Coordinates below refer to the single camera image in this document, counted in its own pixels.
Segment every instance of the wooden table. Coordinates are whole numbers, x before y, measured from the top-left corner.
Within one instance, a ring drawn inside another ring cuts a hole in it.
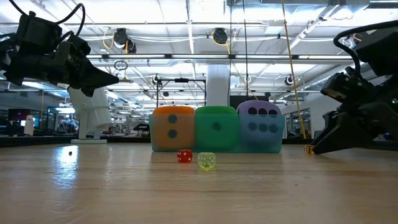
[[[398,152],[217,154],[150,144],[0,150],[0,223],[398,223]]]

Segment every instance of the large foam die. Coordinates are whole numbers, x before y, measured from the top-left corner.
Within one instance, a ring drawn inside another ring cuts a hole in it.
[[[150,117],[152,148],[155,151],[191,149],[195,142],[194,109],[188,106],[165,106]]]
[[[204,106],[195,111],[195,140],[199,151],[228,151],[239,141],[236,110],[229,106]]]
[[[278,106],[268,101],[249,100],[236,110],[241,145],[248,151],[280,151],[285,122]]]

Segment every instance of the cable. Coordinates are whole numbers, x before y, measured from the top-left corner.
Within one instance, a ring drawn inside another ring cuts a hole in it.
[[[353,37],[354,39],[356,39],[357,41],[361,42],[362,40],[356,37],[357,34],[354,34]]]
[[[14,0],[9,0],[9,2],[12,4],[12,6],[14,6],[14,8],[18,10],[18,12],[20,12],[24,16],[27,16],[27,14],[22,9],[20,9],[20,7],[18,7]]]
[[[226,46],[226,48],[228,49],[228,54],[231,55],[231,52],[232,52],[232,41],[233,41],[232,40],[232,5],[233,5],[232,0],[230,0],[229,5],[230,5],[230,7],[229,7],[229,10],[230,10],[230,12],[229,12],[229,16],[230,16],[230,18],[229,18],[229,48],[228,48],[228,46]],[[230,98],[231,98],[230,97],[230,94],[231,94],[231,69],[232,69],[232,58],[229,57],[228,92],[226,94],[228,106],[229,106]]]
[[[77,10],[79,10],[79,8],[81,7],[81,11],[83,12],[83,15],[81,17],[81,22],[80,22],[80,26],[79,29],[77,30],[76,36],[79,36],[83,25],[85,23],[86,20],[86,9],[85,6],[82,3],[77,4],[77,6],[72,10],[72,12],[69,13],[69,15],[67,15],[65,18],[61,19],[60,21],[56,22],[56,25],[62,24],[64,22],[66,22],[67,20],[69,20],[76,12]]]
[[[189,83],[187,83],[187,85],[188,85],[189,91],[191,92],[191,94],[192,94],[192,96],[193,96],[193,99],[195,99],[195,103],[196,103],[197,107],[199,107],[198,102],[197,102],[197,98],[196,98],[195,95],[193,94],[193,92],[192,92],[192,90],[191,90],[191,87],[189,86]]]
[[[298,113],[298,118],[300,120],[300,127],[303,133],[304,139],[307,138],[304,130],[304,122],[303,118],[301,117],[301,111],[300,111],[300,105],[299,105],[299,97],[297,96],[297,86],[296,86],[296,79],[294,77],[294,69],[293,69],[293,61],[292,61],[292,51],[290,49],[290,41],[289,41],[289,34],[287,32],[287,21],[286,21],[286,14],[285,14],[285,1],[282,0],[282,11],[284,13],[284,25],[285,25],[285,33],[286,33],[286,42],[287,42],[287,50],[289,52],[289,61],[290,61],[290,70],[292,72],[292,78],[293,78],[293,85],[294,85],[294,93],[295,93],[295,98],[296,98],[296,105],[297,105],[297,113]]]
[[[248,31],[246,29],[246,13],[244,7],[244,0],[242,0],[243,4],[243,19],[244,19],[244,44],[246,46],[246,81],[249,80],[249,60],[248,60]],[[249,87],[246,83],[246,96],[249,98]]]
[[[339,40],[341,38],[349,36],[351,34],[356,34],[356,33],[366,32],[366,31],[369,31],[369,30],[376,30],[376,29],[387,29],[387,28],[392,28],[392,27],[396,27],[396,26],[398,26],[398,21],[397,20],[389,21],[389,22],[381,22],[381,23],[378,23],[378,24],[371,24],[371,25],[367,25],[367,26],[357,27],[357,28],[354,28],[354,29],[349,29],[349,30],[346,30],[346,31],[343,31],[343,32],[337,34],[337,36],[333,39],[333,43],[335,44],[335,46],[341,48],[342,50],[347,52],[353,58],[354,64],[355,64],[354,75],[358,79],[363,80],[363,77],[361,75],[361,64],[359,63],[358,56],[349,47],[344,46],[342,43],[340,43]]]
[[[61,43],[63,40],[65,40],[69,35],[72,35],[73,31],[68,31],[66,34],[63,34],[59,43]]]
[[[72,12],[69,13],[69,15],[67,15],[65,18],[61,19],[60,21],[56,22],[56,24],[59,25],[69,20],[77,12],[77,10],[79,10],[80,7],[84,8],[84,5],[82,3],[77,4],[77,6],[72,10]]]
[[[108,47],[108,46],[105,44],[105,39],[102,40],[102,43],[103,43],[103,45],[104,45],[104,47],[105,47],[106,49],[112,49],[112,47],[113,47],[113,42],[114,42],[113,36],[112,36],[112,44],[111,44],[110,47]]]
[[[231,60],[231,61],[232,61],[232,64],[234,65],[234,68],[235,68],[236,72],[239,75],[239,78],[242,80],[243,84],[246,86],[246,89],[248,90],[249,89],[248,83],[243,80],[242,75],[239,73],[238,69],[236,68],[236,65],[235,65],[234,61],[233,60]],[[253,96],[255,97],[256,100],[259,100],[257,98],[257,96],[252,91],[250,91],[250,92],[251,92],[251,94],[253,94]]]

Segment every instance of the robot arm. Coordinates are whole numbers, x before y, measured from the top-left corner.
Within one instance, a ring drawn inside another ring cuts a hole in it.
[[[1,35],[0,70],[4,70],[7,80],[22,85],[24,78],[34,78],[53,84],[65,83],[72,88],[81,89],[89,97],[96,88],[112,85],[119,79],[94,67],[87,59],[91,49],[87,42],[72,31],[61,36],[58,26],[62,21],[50,22],[29,15],[19,9],[14,1],[10,2],[22,13],[16,34]],[[79,4],[72,13],[82,7]]]
[[[358,27],[338,34],[334,43],[349,53],[355,68],[348,67],[347,75],[334,74],[321,93],[341,102],[336,111],[323,116],[325,128],[314,139],[315,154],[333,152],[351,147],[366,147],[379,134],[390,133],[398,140],[398,21]],[[362,33],[363,39],[355,51],[338,40]],[[374,86],[361,76],[360,62],[367,62],[377,76],[392,75]]]

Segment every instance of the window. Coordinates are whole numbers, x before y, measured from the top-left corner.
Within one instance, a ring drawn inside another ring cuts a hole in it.
[[[299,136],[303,137],[301,130],[300,118],[297,112],[285,114],[286,117],[286,131],[287,137],[289,136]],[[303,119],[304,131],[307,139],[311,138],[311,116],[310,109],[304,109],[301,111],[301,117]]]

